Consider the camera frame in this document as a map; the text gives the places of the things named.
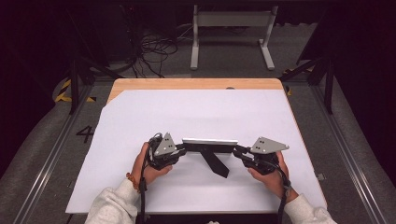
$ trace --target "wristband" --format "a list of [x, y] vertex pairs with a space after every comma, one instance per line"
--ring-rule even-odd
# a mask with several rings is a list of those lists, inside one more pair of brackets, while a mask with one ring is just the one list
[[136, 180], [134, 179], [134, 177], [130, 173], [126, 173], [126, 177], [129, 180], [131, 180], [132, 185], [134, 186], [134, 189], [137, 190], [138, 193], [140, 193], [139, 184], [136, 183]]

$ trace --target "white stand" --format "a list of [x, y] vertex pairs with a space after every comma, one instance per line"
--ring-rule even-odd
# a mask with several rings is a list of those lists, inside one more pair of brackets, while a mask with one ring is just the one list
[[274, 70], [275, 66], [268, 50], [268, 41], [274, 26], [277, 7], [271, 11], [198, 11], [198, 6], [194, 6], [193, 15], [193, 43], [191, 53], [191, 70], [198, 69], [199, 26], [264, 26], [266, 27], [264, 39], [259, 40], [262, 55], [269, 70]]

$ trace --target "white sheet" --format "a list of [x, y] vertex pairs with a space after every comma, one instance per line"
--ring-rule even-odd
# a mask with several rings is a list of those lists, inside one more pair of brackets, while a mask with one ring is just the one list
[[[143, 142], [169, 132], [183, 137], [232, 139], [251, 147], [259, 136], [287, 144], [292, 186], [314, 206], [327, 207], [304, 141], [282, 90], [124, 91], [102, 111], [66, 213], [88, 213], [106, 187], [130, 172]], [[148, 214], [274, 213], [279, 199], [253, 179], [233, 155], [219, 155], [228, 178], [212, 173], [199, 154], [187, 154], [148, 186]]]

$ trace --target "white sleeve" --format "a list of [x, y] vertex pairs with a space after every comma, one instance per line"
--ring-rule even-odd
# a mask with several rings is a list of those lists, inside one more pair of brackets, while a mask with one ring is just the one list
[[285, 205], [285, 212], [293, 224], [315, 223], [333, 224], [329, 212], [322, 208], [314, 208], [303, 194]]
[[134, 224], [137, 216], [134, 204], [139, 198], [132, 182], [124, 179], [117, 189], [104, 189], [95, 198], [85, 223]]

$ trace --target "metal frame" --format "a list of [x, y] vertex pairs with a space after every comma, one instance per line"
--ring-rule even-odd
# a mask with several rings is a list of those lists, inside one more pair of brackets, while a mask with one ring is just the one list
[[268, 50], [268, 41], [274, 26], [277, 7], [272, 7], [271, 11], [198, 11], [198, 6], [194, 5], [193, 11], [193, 42], [191, 53], [191, 70], [198, 69], [199, 53], [199, 26], [265, 26], [265, 37], [259, 39], [262, 55], [268, 70], [274, 70], [274, 62]]
[[92, 86], [84, 86], [81, 92], [81, 96], [79, 98], [79, 101], [82, 102], [82, 104], [79, 104], [75, 110], [75, 113], [69, 115], [69, 117], [67, 118], [64, 126], [62, 127], [61, 133], [59, 134], [58, 139], [55, 142], [55, 145], [53, 146], [49, 156], [47, 157], [47, 160], [45, 161], [43, 167], [41, 168], [41, 171], [35, 179], [35, 183], [30, 189], [30, 192], [26, 197], [19, 213], [15, 217], [13, 222], [14, 224], [27, 223], [30, 215], [32, 215], [33, 210], [35, 209], [35, 206], [44, 191], [44, 188], [50, 180], [52, 171], [55, 169], [55, 165], [64, 150], [64, 145], [71, 131], [71, 128], [73, 127], [73, 124], [75, 123], [78, 114], [84, 105], [85, 99], [88, 98], [91, 89]]
[[321, 112], [326, 118], [327, 123], [332, 129], [332, 134], [335, 137], [335, 140], [338, 144], [338, 150], [340, 156], [346, 165], [346, 168], [350, 174], [350, 177], [356, 187], [357, 192], [361, 196], [361, 200], [364, 204], [364, 207], [367, 210], [367, 213], [370, 216], [370, 219], [373, 223], [388, 223], [386, 218], [381, 212], [378, 204], [376, 203], [375, 196], [372, 193], [370, 185], [359, 167], [356, 163], [353, 155], [347, 145], [347, 141], [341, 133], [341, 130], [335, 120], [334, 116], [328, 113], [328, 108], [325, 104], [323, 104], [323, 93], [318, 86], [311, 86], [311, 90], [314, 93], [314, 96], [317, 100], [318, 105], [320, 105]]

